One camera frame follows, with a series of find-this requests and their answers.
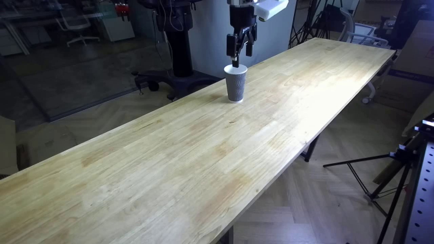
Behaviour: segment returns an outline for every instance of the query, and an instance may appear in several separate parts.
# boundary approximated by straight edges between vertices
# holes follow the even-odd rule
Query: cable
[[[170,54],[170,58],[171,58],[171,67],[174,69],[174,50],[173,50],[173,44],[171,42],[167,40],[167,47],[169,47],[169,54]],[[169,77],[174,77],[173,73],[170,70],[167,70],[167,75]]]
[[[154,33],[154,39],[155,39],[155,44],[158,44],[159,43],[159,36],[158,36],[158,21],[156,21],[156,16],[158,16],[158,13],[156,13],[156,10],[152,10],[152,33]]]
[[[171,46],[171,43],[169,42],[169,39],[167,39],[167,35],[166,35],[166,31],[165,31],[165,27],[166,27],[166,8],[165,8],[165,5],[163,5],[163,0],[161,0],[161,5],[162,5],[162,9],[163,9],[163,35],[165,35],[165,40],[166,40],[166,43],[169,43],[167,46],[169,46],[169,50],[170,50],[170,59],[171,59],[171,63],[174,63],[174,59],[173,59],[173,46]]]
[[[152,23],[154,23],[154,24],[152,24],[152,31],[154,31],[154,38],[155,38],[155,46],[156,46],[158,54],[159,54],[159,57],[161,57],[161,61],[165,62],[165,55],[163,55],[163,52],[162,52],[161,48],[159,48],[159,40],[158,40],[158,29],[156,29],[156,28],[158,28],[158,27],[156,27],[158,23],[156,23],[156,19],[155,19],[156,14],[158,14],[158,12],[154,10],[152,13],[154,13],[154,17],[152,17],[152,19],[154,19],[154,21],[152,21]],[[169,42],[167,42],[166,32],[162,31],[162,33],[163,33],[165,42],[169,43]]]
[[[171,24],[171,27],[175,29],[175,31],[184,31],[184,24],[182,24],[182,28],[180,29],[180,28],[177,28],[175,25],[174,25],[174,23],[173,23],[173,10],[174,10],[174,5],[173,5],[173,0],[170,0],[170,5],[171,5],[171,12],[170,12],[170,16],[169,16],[169,21],[170,21],[170,24]]]

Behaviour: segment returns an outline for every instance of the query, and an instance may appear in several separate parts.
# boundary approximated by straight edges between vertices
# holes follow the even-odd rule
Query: tripod leg
[[[359,173],[356,172],[356,169],[353,168],[352,164],[349,164],[349,168],[350,168],[353,176],[356,177],[357,183],[363,187],[364,192],[367,195],[369,195],[369,189],[367,188],[367,185],[364,184],[363,179],[359,176]]]
[[[407,162],[407,164],[406,164],[406,168],[405,168],[405,172],[403,172],[403,176],[402,176],[402,179],[401,179],[401,181],[399,181],[398,189],[397,189],[397,192],[395,192],[395,196],[394,196],[394,200],[392,200],[390,212],[388,212],[388,215],[387,215],[387,218],[386,218],[386,221],[384,221],[384,225],[383,225],[383,229],[382,229],[382,233],[380,233],[380,237],[379,237],[378,244],[382,244],[382,242],[383,242],[384,235],[386,235],[386,231],[388,230],[388,226],[390,226],[390,222],[391,222],[391,219],[392,219],[392,215],[394,215],[397,203],[398,203],[399,196],[401,196],[401,193],[402,193],[402,191],[403,191],[403,187],[405,187],[405,183],[406,183],[409,170],[410,170],[410,164]]]
[[[356,160],[346,160],[346,161],[340,161],[340,162],[333,162],[333,164],[325,164],[325,168],[334,166],[334,165],[344,165],[344,164],[353,164],[353,162],[360,162],[360,161],[369,161],[369,160],[378,160],[378,158],[386,158],[391,157],[391,154],[379,154],[373,157],[363,157],[363,158],[356,158]]]
[[[234,226],[220,238],[220,244],[234,244]]]

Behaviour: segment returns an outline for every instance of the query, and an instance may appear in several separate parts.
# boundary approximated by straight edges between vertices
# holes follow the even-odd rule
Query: metal stand
[[[177,77],[173,70],[151,70],[137,74],[135,78],[139,90],[143,90],[144,86],[148,86],[151,90],[158,90],[161,88],[159,82],[169,84],[173,88],[167,94],[170,100],[184,97],[196,88],[213,84],[217,80],[220,78],[200,71],[193,71],[193,74],[188,77]]]
[[[394,244],[433,242],[434,215],[434,138],[426,145],[425,155],[413,172],[406,202],[397,226]]]
[[[139,1],[144,6],[156,10],[158,27],[166,32],[173,57],[173,69],[170,70],[133,73],[136,75],[136,86],[140,90],[144,86],[158,90],[159,82],[167,82],[173,88],[167,97],[174,100],[190,93],[197,86],[205,86],[220,80],[193,70],[189,29],[193,27],[192,6],[196,1]]]
[[[384,235],[388,230],[390,222],[392,219],[394,211],[397,208],[397,203],[401,197],[401,193],[403,191],[406,179],[409,176],[410,168],[413,168],[420,160],[421,154],[425,151],[425,146],[428,143],[428,127],[433,128],[433,122],[428,122],[428,120],[422,120],[421,122],[421,127],[416,127],[417,134],[407,141],[405,145],[399,145],[398,149],[395,151],[391,151],[388,154],[380,154],[380,155],[373,155],[373,157],[364,157],[364,158],[356,158],[356,160],[346,160],[346,161],[340,161],[340,162],[333,162],[333,164],[325,164],[325,168],[330,168],[330,166],[335,166],[335,165],[344,165],[346,164],[352,173],[354,174],[357,183],[361,185],[361,188],[364,189],[365,195],[369,197],[369,200],[387,216],[379,237],[379,244],[383,242]],[[394,158],[395,164],[399,164],[392,172],[387,173],[387,176],[384,177],[384,180],[380,183],[380,185],[371,192],[368,189],[368,187],[364,184],[364,181],[361,180],[361,177],[359,176],[359,173],[356,172],[356,169],[353,168],[352,164],[354,162],[363,162],[363,161],[369,161],[369,160],[379,160],[379,158],[386,158],[386,157],[391,157]],[[395,196],[392,200],[392,204],[390,207],[390,211],[386,211],[379,203],[378,203],[378,197],[380,196],[382,191],[384,189],[384,187],[387,184],[390,184],[390,181],[398,174],[398,172],[405,168],[405,172],[399,180],[398,188],[395,191]]]
[[[289,40],[289,46],[295,46],[299,43],[306,42],[307,39],[319,36],[321,31],[323,31],[325,38],[329,38],[327,24],[323,23],[325,19],[325,8],[330,4],[329,0],[325,1],[325,8],[321,13],[317,14],[322,0],[312,0],[312,4],[308,9],[307,20],[304,21],[303,27],[298,31],[293,31],[292,38]]]

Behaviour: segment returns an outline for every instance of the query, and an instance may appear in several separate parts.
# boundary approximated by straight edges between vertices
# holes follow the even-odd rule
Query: wooden tabletop
[[[0,181],[0,242],[212,242],[392,51],[312,39]]]

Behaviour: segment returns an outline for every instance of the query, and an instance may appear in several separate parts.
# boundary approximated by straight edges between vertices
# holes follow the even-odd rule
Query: wooden floor
[[[298,160],[235,223],[236,244],[371,244],[384,216],[368,203],[346,165],[326,162],[394,150],[409,115],[356,99],[322,134],[311,162]],[[386,161],[356,165],[371,188]],[[388,207],[392,196],[380,199]],[[397,227],[395,214],[387,240]]]

